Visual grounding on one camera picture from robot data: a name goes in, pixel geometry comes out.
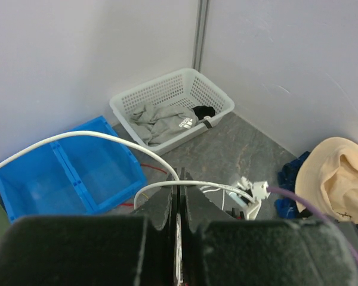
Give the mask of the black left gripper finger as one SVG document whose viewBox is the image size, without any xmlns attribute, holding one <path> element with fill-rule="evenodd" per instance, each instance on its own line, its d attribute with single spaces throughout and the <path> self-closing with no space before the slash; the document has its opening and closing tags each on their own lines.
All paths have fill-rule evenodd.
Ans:
<svg viewBox="0 0 358 286">
<path fill-rule="evenodd" d="M 218 227 L 236 219 L 222 211 L 199 186 L 180 187 L 183 271 L 189 285 L 215 285 L 219 279 L 221 254 L 225 246 L 217 237 Z"/>
</svg>

